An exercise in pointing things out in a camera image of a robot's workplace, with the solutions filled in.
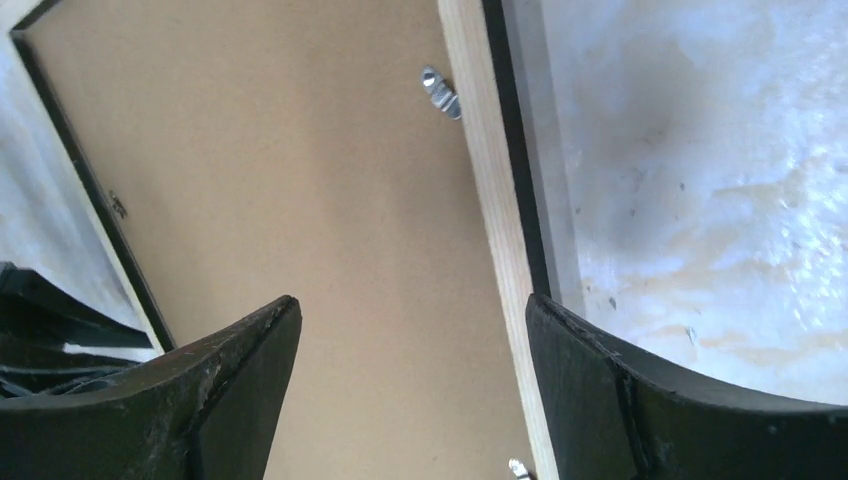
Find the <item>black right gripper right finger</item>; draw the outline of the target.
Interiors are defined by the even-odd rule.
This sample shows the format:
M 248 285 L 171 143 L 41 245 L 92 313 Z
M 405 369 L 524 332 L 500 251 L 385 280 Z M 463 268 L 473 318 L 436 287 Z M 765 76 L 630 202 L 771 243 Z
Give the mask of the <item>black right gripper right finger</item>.
M 847 411 L 720 381 L 548 297 L 526 324 L 563 479 L 843 479 Z

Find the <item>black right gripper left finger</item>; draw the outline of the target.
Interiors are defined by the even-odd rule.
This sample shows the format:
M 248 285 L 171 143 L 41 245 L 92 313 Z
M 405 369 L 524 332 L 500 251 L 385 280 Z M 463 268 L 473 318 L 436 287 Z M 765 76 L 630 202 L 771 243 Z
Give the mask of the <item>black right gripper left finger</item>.
M 1 403 L 5 479 L 260 479 L 302 327 L 282 296 L 191 344 L 58 395 Z

